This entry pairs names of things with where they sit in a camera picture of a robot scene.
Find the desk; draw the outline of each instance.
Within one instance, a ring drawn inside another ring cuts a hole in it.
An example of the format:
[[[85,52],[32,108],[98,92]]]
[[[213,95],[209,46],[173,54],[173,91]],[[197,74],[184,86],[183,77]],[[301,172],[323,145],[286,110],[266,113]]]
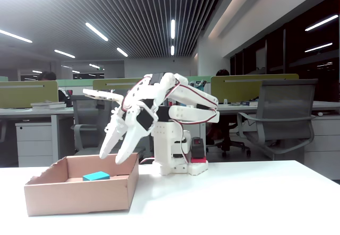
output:
[[[17,151],[16,142],[16,129],[15,123],[18,120],[23,119],[37,119],[37,118],[50,118],[51,130],[52,130],[52,151],[51,160],[48,165],[58,161],[60,158],[74,154],[74,134],[71,130],[73,123],[73,108],[61,108],[61,109],[0,109],[0,120],[7,122],[6,140],[0,143],[2,152],[11,152],[4,158],[8,158],[10,162],[16,160],[16,155],[13,151]],[[30,160],[29,166],[45,166],[46,164],[39,165],[35,163],[32,154],[28,153]]]
[[[44,168],[0,169],[8,234],[339,234],[340,185],[296,161],[210,163],[199,176],[140,166],[129,211],[27,217],[23,185]]]
[[[329,101],[314,101],[313,110],[335,110],[340,109],[340,102],[329,102]],[[235,106],[219,104],[217,109],[221,115],[223,114],[237,114],[239,112],[244,112],[247,114],[255,114],[257,111],[257,106]]]

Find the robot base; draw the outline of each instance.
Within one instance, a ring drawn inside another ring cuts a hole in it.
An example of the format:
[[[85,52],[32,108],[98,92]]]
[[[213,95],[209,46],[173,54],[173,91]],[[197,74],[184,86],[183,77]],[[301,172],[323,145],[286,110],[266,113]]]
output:
[[[208,170],[208,161],[205,163],[183,163],[177,164],[175,167],[170,168],[169,166],[163,166],[160,163],[153,162],[152,165],[154,166],[157,173],[161,174],[162,176],[169,175],[170,173],[183,173],[183,174],[190,174],[192,176],[197,176],[206,170]]]

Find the book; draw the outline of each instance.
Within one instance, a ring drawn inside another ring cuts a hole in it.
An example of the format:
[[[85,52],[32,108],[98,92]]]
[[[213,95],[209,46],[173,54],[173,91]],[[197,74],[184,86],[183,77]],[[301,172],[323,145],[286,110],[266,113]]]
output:
[[[241,101],[241,105],[244,106],[257,106],[258,101]]]
[[[33,109],[58,109],[58,108],[66,108],[65,103],[60,104],[45,104],[45,105],[32,105]]]

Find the slatted ceiling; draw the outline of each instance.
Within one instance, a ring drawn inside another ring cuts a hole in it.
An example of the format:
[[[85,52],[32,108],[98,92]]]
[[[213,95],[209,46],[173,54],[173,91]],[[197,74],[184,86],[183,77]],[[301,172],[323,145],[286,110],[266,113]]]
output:
[[[23,36],[32,44],[0,36],[0,44],[14,45],[40,55],[76,59],[191,56],[218,0],[0,0],[0,29]],[[171,39],[175,19],[175,39]],[[85,26],[88,22],[109,41]]]

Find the green desk divider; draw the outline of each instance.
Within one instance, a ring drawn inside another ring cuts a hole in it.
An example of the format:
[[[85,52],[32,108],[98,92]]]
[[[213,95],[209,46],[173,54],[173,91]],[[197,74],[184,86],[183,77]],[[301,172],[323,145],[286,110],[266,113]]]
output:
[[[0,108],[32,108],[31,103],[58,101],[56,81],[0,82]]]
[[[106,79],[94,80],[94,90],[111,90],[111,89],[131,89],[141,79]]]
[[[262,80],[298,80],[297,74],[264,74],[214,76],[211,78],[211,95],[217,97],[219,103],[247,101],[260,95]]]

